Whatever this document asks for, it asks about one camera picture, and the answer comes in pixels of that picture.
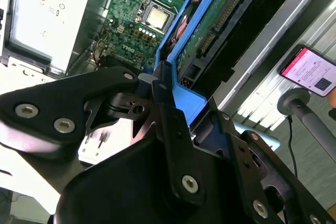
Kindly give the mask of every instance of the black metal bracket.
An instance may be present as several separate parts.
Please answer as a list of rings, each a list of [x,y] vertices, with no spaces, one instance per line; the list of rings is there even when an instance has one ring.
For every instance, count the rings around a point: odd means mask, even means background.
[[[3,94],[0,130],[6,137],[1,143],[46,159],[65,158],[76,152],[86,133],[86,102],[137,85],[138,78],[130,70],[115,67]],[[72,131],[57,131],[58,119],[68,119],[63,126]]]
[[[255,223],[283,224],[268,203],[246,142],[230,134],[225,134],[224,139],[227,141],[246,216]]]
[[[241,139],[267,167],[262,186],[276,192],[289,224],[336,223],[257,133],[245,131]]]

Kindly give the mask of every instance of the motherboard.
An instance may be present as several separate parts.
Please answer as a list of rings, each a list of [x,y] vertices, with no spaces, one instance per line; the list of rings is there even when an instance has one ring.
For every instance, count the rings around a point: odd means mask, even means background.
[[[143,72],[152,72],[155,52],[183,3],[112,0],[97,49]]]

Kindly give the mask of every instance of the screw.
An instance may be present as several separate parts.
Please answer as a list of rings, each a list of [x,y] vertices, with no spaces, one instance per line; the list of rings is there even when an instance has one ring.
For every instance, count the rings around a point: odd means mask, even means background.
[[[268,218],[268,211],[263,203],[261,203],[259,200],[253,201],[253,208],[254,210],[264,219]]]
[[[124,73],[124,76],[125,76],[127,79],[133,80],[133,76],[131,76],[129,73]]]
[[[222,114],[222,116],[225,120],[230,120],[230,117],[227,114]]]
[[[71,133],[75,130],[75,123],[68,118],[59,118],[54,122],[56,131],[60,133]]]
[[[184,175],[182,185],[191,194],[195,194],[198,191],[198,183],[192,176]]]
[[[310,215],[309,217],[310,217],[311,223],[313,223],[313,224],[321,224],[321,222],[319,221],[319,219],[316,216]]]
[[[38,108],[29,103],[23,103],[15,108],[15,113],[21,118],[33,118],[38,114]]]
[[[161,84],[161,83],[159,84],[159,86],[163,89],[167,89],[167,87],[165,85]]]
[[[251,137],[256,141],[259,137],[255,133],[251,133]]]

